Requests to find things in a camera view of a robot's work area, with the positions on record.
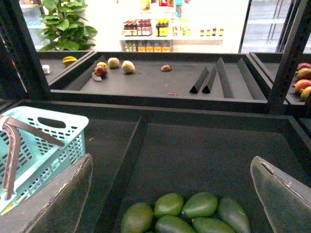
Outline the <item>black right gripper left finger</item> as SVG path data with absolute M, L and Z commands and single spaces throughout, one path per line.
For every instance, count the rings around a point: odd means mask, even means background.
M 93 161 L 86 154 L 40 191 L 0 218 L 2 233 L 74 233 L 90 190 Z

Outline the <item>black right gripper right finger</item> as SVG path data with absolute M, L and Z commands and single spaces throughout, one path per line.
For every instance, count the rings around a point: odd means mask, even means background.
M 311 231 L 311 188 L 256 156 L 250 165 L 257 196 L 275 233 Z

